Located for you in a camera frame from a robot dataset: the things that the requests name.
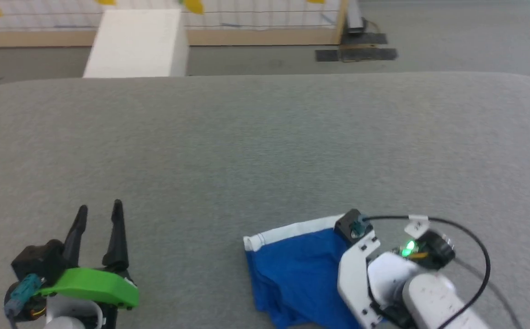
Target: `wooden frame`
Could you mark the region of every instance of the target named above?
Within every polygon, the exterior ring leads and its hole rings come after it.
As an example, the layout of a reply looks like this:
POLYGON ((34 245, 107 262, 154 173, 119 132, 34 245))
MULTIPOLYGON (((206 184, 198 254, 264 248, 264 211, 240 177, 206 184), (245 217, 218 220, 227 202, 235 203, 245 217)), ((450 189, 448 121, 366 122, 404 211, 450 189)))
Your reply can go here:
MULTIPOLYGON (((340 44, 348 0, 342 0, 335 29, 188 30, 190 46, 281 46, 340 44)), ((0 32, 0 47, 92 46, 96 31, 0 32)))

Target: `white foam block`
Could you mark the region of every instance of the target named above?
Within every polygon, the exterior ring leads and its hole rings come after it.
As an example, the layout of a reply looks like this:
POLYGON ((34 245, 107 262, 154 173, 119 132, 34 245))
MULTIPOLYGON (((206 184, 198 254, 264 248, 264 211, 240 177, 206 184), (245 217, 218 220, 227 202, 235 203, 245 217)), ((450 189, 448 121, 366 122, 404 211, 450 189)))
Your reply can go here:
POLYGON ((188 52, 181 9, 107 10, 83 77, 181 77, 188 52))

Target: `gray floor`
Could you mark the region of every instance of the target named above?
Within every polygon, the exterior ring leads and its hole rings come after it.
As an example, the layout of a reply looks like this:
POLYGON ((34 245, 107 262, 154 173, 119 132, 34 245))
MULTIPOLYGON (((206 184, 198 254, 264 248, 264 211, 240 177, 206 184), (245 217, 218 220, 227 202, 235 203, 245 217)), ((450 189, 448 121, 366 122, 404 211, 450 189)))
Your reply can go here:
MULTIPOLYGON (((530 2, 364 2, 393 62, 316 63, 321 47, 192 48, 190 75, 497 71, 530 75, 530 2)), ((0 48, 0 84, 81 77, 88 48, 0 48)))

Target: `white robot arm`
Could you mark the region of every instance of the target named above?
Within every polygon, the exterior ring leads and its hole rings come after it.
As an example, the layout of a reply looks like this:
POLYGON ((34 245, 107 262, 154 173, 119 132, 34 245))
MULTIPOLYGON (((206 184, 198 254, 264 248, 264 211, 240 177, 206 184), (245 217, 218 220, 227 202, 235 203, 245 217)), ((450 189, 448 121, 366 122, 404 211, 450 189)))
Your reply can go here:
MULTIPOLYGON (((449 240, 429 229, 428 217, 409 216, 405 232, 413 240, 405 248, 384 252, 374 229, 357 210, 336 222, 335 230, 351 243, 338 267, 338 292, 365 329, 384 318, 405 329, 440 329, 465 304, 452 283, 437 272, 455 257, 449 240)), ((488 329, 468 308, 447 329, 488 329)))
POLYGON ((43 329, 86 329, 87 326, 78 318, 93 319, 93 329, 102 329, 106 316, 100 305, 91 300, 67 297, 56 294, 47 297, 47 315, 43 329))

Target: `gray table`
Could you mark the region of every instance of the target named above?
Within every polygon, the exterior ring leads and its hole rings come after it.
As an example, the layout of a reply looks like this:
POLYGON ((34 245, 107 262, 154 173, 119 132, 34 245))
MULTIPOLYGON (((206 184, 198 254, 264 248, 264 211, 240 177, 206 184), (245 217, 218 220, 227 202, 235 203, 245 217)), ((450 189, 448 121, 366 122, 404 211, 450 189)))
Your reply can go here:
MULTIPOLYGON (((242 235, 356 207, 455 219, 530 328, 530 78, 404 73, 49 80, 0 86, 0 329, 9 262, 90 216, 98 266, 125 204, 141 306, 120 329, 271 327, 242 235)), ((380 223, 384 245, 403 223, 380 223)), ((455 229, 458 254, 483 268, 455 229)), ((479 281, 449 276, 469 297, 479 281)), ((476 310, 509 328, 486 293, 476 310)))

